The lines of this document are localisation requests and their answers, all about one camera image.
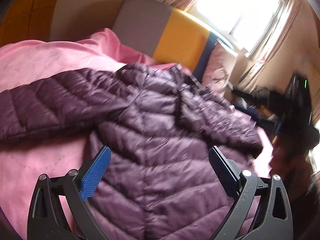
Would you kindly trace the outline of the grey yellow blue headboard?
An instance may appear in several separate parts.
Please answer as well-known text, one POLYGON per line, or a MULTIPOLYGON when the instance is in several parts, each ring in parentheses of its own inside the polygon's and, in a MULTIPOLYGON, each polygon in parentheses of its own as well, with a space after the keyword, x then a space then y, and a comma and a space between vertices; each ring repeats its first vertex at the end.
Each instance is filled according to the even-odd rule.
POLYGON ((219 36, 195 17, 156 0, 123 0, 113 32, 159 63, 179 63, 202 80, 219 36))

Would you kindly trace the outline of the bright window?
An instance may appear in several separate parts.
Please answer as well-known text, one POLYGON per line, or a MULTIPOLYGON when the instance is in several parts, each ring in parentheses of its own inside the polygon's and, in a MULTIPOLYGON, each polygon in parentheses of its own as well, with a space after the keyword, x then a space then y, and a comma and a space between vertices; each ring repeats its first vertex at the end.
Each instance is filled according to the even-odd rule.
POLYGON ((253 54, 282 7, 282 0, 197 0, 188 12, 253 54))

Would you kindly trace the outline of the purple quilted down jacket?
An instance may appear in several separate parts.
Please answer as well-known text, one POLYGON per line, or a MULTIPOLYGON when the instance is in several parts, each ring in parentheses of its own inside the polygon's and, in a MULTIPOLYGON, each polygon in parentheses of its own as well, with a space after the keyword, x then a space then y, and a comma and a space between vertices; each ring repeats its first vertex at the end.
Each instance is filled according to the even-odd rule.
POLYGON ((88 202, 111 239, 209 239, 229 211, 208 160, 240 168, 263 149, 255 124, 185 74, 128 64, 62 72, 1 92, 1 144, 90 131, 111 163, 88 202))

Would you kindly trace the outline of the pink patterned pillow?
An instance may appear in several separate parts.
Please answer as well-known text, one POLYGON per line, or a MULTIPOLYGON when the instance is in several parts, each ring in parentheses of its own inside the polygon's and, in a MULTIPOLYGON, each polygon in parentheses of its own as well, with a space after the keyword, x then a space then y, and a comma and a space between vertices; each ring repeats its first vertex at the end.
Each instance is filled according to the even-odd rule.
POLYGON ((234 50, 218 39, 210 54, 201 84, 223 96, 237 57, 238 54, 234 50))

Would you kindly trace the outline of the wooden wardrobe panel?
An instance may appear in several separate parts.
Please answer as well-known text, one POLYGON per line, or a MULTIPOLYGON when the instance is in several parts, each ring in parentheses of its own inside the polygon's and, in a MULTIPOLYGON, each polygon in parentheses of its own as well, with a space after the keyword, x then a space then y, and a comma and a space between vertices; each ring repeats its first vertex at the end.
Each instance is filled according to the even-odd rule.
POLYGON ((1 46, 23 40, 49 41, 57 0, 13 0, 1 19, 1 46))

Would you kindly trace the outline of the pink window curtain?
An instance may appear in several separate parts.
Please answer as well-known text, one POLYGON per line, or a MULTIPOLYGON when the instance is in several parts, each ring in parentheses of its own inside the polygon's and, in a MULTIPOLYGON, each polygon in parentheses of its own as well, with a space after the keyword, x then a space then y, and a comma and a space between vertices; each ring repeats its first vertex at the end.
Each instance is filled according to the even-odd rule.
POLYGON ((239 80, 252 89, 284 43, 300 0, 157 0, 188 12, 228 38, 251 64, 239 80))

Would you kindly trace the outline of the pink bed cover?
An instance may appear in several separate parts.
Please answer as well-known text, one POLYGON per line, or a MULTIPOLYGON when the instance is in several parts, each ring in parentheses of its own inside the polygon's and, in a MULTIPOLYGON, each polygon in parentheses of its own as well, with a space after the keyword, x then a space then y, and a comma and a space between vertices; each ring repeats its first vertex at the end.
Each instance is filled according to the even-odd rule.
MULTIPOLYGON (((114 73, 128 64, 160 70, 176 66, 157 65, 120 44, 110 29, 78 42, 26 40, 1 48, 1 92, 62 72, 89 68, 114 73)), ((82 131, 1 144, 1 208, 21 237, 27 236, 29 204, 38 176, 61 176, 93 158, 88 152, 90 134, 82 131)))

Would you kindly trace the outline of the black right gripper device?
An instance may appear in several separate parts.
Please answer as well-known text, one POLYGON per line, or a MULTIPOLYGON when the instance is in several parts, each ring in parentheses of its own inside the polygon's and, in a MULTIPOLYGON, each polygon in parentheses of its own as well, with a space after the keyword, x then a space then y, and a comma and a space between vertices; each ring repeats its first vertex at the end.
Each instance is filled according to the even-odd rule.
POLYGON ((293 73, 283 94, 268 88, 251 93, 233 88, 231 93, 246 103, 235 108, 270 135, 289 136, 307 150, 318 145, 319 131, 312 122, 309 82, 304 75, 293 73))

